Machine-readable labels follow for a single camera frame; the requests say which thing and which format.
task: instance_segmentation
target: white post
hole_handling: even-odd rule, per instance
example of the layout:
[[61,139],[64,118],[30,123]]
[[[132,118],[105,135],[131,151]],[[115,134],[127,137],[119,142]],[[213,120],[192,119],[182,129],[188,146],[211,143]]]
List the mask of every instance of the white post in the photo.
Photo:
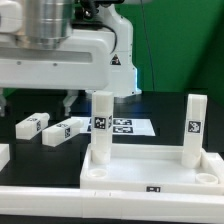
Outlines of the white post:
[[201,162],[207,96],[188,96],[182,165],[197,168]]

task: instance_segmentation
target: small label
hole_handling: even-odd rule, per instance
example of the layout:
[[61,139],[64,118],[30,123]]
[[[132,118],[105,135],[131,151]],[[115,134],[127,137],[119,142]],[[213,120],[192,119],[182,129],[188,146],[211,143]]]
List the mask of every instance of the small label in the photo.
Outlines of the small label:
[[57,124],[56,127],[59,127],[59,128],[67,128],[68,125],[67,124]]
[[70,136],[71,136],[71,129],[70,128],[65,129],[65,138],[68,138]]
[[189,121],[188,122],[188,133],[201,133],[201,122],[200,121]]
[[41,130],[41,122],[38,121],[38,122],[37,122],[37,131],[40,131],[40,130]]
[[123,134],[133,134],[133,128],[132,127],[121,127],[121,126],[114,126],[113,128],[114,133],[123,133]]
[[117,54],[114,55],[113,59],[110,62],[111,65],[121,65],[121,62],[117,56]]
[[106,129],[106,118],[95,117],[94,128],[105,130]]
[[31,122],[34,122],[34,121],[37,121],[37,120],[38,120],[37,118],[32,118],[32,117],[27,119],[27,121],[31,121]]
[[161,187],[150,187],[150,186],[148,186],[148,187],[146,187],[146,192],[157,192],[157,193],[159,193],[159,192],[161,192]]
[[114,119],[114,125],[132,125],[132,120],[130,119]]

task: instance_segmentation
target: warning label sticker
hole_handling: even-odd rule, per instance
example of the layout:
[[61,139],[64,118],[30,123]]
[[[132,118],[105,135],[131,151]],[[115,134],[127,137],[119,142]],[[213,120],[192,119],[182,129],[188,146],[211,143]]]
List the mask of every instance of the warning label sticker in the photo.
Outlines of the warning label sticker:
[[120,59],[117,54],[114,55],[113,59],[110,62],[111,65],[121,65]]

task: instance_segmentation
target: green wall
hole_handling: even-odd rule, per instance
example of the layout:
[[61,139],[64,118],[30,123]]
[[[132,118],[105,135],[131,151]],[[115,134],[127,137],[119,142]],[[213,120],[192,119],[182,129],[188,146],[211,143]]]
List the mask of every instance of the green wall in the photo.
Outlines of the green wall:
[[[189,78],[213,35],[223,3],[223,0],[154,0],[145,5],[156,91],[179,92],[189,88]],[[135,29],[134,64],[139,69],[139,87],[152,90],[141,7],[122,5],[118,11]]]

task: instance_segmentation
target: white platform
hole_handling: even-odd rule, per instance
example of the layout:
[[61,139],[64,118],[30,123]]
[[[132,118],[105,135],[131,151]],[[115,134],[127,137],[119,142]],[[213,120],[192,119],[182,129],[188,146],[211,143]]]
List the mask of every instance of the white platform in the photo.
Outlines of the white platform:
[[[81,189],[146,192],[151,187],[160,193],[224,195],[224,161],[217,153],[202,149],[201,166],[189,169],[181,164],[181,146],[113,144],[111,162],[96,165],[90,147],[81,172]],[[210,179],[197,183],[201,173],[218,178],[218,184]]]

